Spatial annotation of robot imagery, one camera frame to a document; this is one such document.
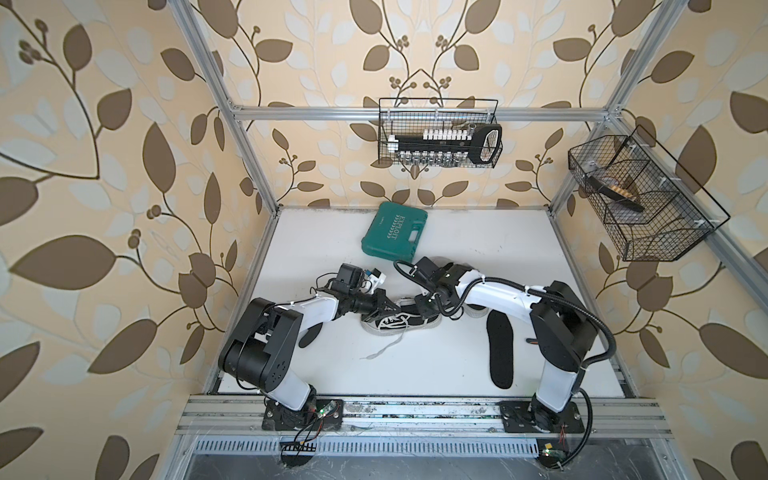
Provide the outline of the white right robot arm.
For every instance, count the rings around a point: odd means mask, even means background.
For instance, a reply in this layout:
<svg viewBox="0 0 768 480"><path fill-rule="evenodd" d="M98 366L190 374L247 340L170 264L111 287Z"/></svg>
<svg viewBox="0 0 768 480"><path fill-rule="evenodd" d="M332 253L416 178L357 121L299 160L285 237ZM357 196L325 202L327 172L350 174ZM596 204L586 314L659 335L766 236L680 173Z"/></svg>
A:
<svg viewBox="0 0 768 480"><path fill-rule="evenodd" d="M600 331L599 320L563 282L554 281L546 287L524 286L485 276L465 265L448 263L439 267L427 257L408 266L402 275L422 288L416 303L428 313L452 316L471 304L531 325L544 364L522 420L538 431L561 428L587 368L607 358L605 352L588 355Z"/></svg>

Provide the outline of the green plastic tool case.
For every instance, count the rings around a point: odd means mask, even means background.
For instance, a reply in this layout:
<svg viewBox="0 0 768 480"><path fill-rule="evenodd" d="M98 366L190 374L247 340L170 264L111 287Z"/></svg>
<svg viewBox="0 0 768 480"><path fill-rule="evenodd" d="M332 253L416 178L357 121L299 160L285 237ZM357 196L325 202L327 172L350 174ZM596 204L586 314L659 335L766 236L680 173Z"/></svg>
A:
<svg viewBox="0 0 768 480"><path fill-rule="evenodd" d="M383 202L361 240L362 251L384 260L411 262L427 219L425 210Z"/></svg>

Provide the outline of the yellow black work glove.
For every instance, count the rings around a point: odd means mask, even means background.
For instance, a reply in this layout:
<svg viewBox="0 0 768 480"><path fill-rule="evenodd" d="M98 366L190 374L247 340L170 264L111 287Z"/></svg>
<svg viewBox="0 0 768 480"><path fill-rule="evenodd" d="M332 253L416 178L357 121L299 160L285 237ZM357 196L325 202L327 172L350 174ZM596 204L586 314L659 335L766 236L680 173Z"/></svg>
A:
<svg viewBox="0 0 768 480"><path fill-rule="evenodd" d="M309 329L307 329L303 336L299 339L298 347L300 349L307 348L309 345L311 345L319 336L323 328L322 324L316 324Z"/></svg>

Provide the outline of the brush in right basket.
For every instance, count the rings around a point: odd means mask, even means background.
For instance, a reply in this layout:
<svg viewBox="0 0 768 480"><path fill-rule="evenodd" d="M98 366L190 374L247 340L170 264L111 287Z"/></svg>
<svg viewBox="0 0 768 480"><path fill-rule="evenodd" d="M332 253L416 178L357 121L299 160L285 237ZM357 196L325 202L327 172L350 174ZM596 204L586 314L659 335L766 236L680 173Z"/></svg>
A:
<svg viewBox="0 0 768 480"><path fill-rule="evenodd" d="M598 207L611 212L643 213L645 207L640 203L636 195L607 182L606 178L590 175L587 177L587 191Z"/></svg>

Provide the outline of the black white sneaker with laces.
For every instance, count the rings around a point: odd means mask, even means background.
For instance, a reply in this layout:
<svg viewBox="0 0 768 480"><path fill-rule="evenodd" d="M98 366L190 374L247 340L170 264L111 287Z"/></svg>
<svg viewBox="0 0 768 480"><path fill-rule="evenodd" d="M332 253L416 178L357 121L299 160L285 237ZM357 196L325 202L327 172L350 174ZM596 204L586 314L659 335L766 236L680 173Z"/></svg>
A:
<svg viewBox="0 0 768 480"><path fill-rule="evenodd" d="M397 311L387 313L383 317L361 319L362 327L375 336L394 336L395 339L378 351L361 357L361 360L371 361L382 356L388 349L399 344L406 333L437 327L442 320L440 314L424 316L418 310L413 299L401 298L395 303Z"/></svg>

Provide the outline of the black socket bit holder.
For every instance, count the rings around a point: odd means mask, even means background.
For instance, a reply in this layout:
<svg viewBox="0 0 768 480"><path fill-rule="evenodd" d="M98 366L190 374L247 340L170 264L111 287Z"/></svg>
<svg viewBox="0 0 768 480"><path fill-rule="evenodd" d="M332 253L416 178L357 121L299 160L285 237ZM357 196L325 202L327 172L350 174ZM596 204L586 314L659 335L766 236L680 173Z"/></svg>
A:
<svg viewBox="0 0 768 480"><path fill-rule="evenodd" d="M470 124L466 129L425 129L420 134L388 135L382 146L394 160L443 168L493 167L503 151L500 124Z"/></svg>

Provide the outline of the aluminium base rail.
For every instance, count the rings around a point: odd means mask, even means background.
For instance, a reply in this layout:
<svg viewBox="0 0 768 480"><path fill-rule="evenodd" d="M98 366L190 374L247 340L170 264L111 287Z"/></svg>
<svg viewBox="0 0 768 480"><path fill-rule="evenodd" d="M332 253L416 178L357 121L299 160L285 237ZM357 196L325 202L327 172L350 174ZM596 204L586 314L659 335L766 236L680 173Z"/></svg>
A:
<svg viewBox="0 0 768 480"><path fill-rule="evenodd" d="M576 399L560 425L535 427L522 399L495 397L341 397L309 426L260 396L191 397L176 433L200 454L312 457L530 458L561 454L589 440L668 440L657 402Z"/></svg>

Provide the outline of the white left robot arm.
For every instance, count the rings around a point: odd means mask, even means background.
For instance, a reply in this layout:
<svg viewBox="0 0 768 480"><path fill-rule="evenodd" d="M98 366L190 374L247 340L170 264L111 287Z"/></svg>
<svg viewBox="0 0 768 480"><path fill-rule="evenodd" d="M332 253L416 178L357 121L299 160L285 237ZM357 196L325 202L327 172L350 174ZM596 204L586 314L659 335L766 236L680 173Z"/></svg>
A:
<svg viewBox="0 0 768 480"><path fill-rule="evenodd" d="M318 407L316 389L291 370L299 336L348 313L374 323L396 319L403 308L384 290L368 293L348 287L328 286L292 302L254 298L228 335L218 367L241 388L255 389L268 399L274 430L306 428L338 406L328 401Z"/></svg>

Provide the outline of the black insole on table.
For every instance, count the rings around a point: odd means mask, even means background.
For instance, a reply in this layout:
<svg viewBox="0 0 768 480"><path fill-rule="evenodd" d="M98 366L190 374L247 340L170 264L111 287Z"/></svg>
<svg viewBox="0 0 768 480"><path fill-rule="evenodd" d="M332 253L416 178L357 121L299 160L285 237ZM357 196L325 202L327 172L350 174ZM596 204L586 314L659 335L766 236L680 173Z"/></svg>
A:
<svg viewBox="0 0 768 480"><path fill-rule="evenodd" d="M489 372L499 389L510 389L514 382L514 332L507 315L491 310L486 318L489 342Z"/></svg>

